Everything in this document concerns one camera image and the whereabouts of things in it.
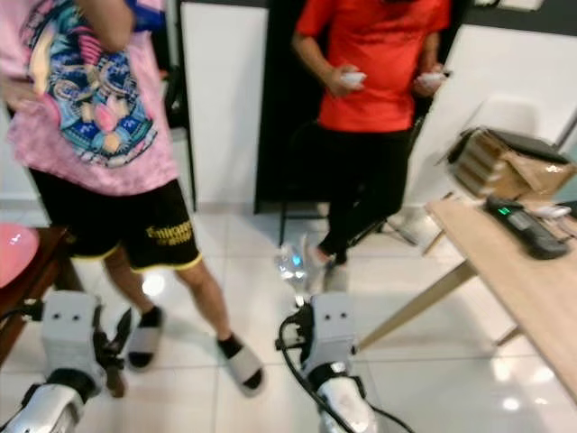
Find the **black device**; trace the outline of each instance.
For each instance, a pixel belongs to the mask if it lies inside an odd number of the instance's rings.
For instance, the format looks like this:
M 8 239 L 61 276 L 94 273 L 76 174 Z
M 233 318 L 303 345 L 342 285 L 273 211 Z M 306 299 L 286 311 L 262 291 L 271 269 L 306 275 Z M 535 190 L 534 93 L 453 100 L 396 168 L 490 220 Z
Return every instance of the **black device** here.
M 517 201 L 490 196 L 485 210 L 504 225 L 538 260 L 556 259 L 569 253 L 569 246 L 557 239 Z

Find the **white tile floor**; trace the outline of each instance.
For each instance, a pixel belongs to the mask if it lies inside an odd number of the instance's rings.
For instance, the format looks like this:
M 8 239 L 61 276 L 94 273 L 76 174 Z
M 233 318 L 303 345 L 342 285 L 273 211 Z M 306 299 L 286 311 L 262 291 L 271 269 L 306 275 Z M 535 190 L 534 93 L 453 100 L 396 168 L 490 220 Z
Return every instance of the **white tile floor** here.
M 39 212 L 3 211 L 2 221 L 38 225 Z M 273 342 L 291 307 L 291 293 L 272 264 L 276 216 L 196 215 L 198 242 L 224 295 L 236 331 L 267 364 L 267 389 L 246 400 L 216 356 L 208 326 L 169 272 L 147 275 L 146 290 L 169 312 L 155 368 L 128 373 L 123 400 L 103 394 L 87 405 L 80 433 L 316 432 L 313 404 L 289 375 Z M 290 222 L 288 238 L 315 222 Z M 351 296 L 362 335 L 452 266 L 459 257 L 442 244 L 430 258 L 394 237 L 374 235 L 352 254 Z M 107 305 L 111 328 L 127 304 L 97 263 L 77 263 L 86 289 Z M 577 410 L 536 355 L 519 338 L 495 353 L 491 342 L 512 325 L 479 281 L 472 281 L 358 357 L 355 368 L 369 399 L 422 433 L 569 433 Z M 39 328 L 29 325 L 0 373 L 0 420 L 40 379 Z M 399 433 L 383 424 L 382 433 Z

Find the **chair leg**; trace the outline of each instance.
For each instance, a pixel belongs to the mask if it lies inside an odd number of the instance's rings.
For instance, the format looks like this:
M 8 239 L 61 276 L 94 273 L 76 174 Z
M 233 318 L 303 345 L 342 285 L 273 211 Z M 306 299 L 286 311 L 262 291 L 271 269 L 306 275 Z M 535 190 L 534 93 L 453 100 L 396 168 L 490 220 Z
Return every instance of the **chair leg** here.
M 287 229 L 287 200 L 282 200 L 280 204 L 280 233 L 279 233 L 279 247 L 285 243 L 285 231 Z

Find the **wooden table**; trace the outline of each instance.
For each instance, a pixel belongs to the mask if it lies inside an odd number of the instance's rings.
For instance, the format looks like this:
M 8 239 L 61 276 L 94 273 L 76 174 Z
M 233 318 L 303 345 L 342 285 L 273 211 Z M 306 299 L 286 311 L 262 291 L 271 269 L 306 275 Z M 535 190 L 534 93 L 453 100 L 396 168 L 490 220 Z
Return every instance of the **wooden table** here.
M 479 276 L 517 322 L 501 338 L 527 336 L 577 401 L 577 241 L 552 261 L 527 255 L 516 238 L 482 210 L 458 201 L 427 206 L 465 261 L 411 300 L 360 344 L 365 349 L 407 323 L 474 276 Z
M 66 229 L 37 230 L 40 246 L 36 256 L 16 280 L 0 289 L 0 314 L 17 308 L 25 299 L 41 298 L 52 284 L 62 290 L 82 290 L 67 254 Z M 0 323 L 0 366 L 10 354 L 24 323 L 16 316 Z

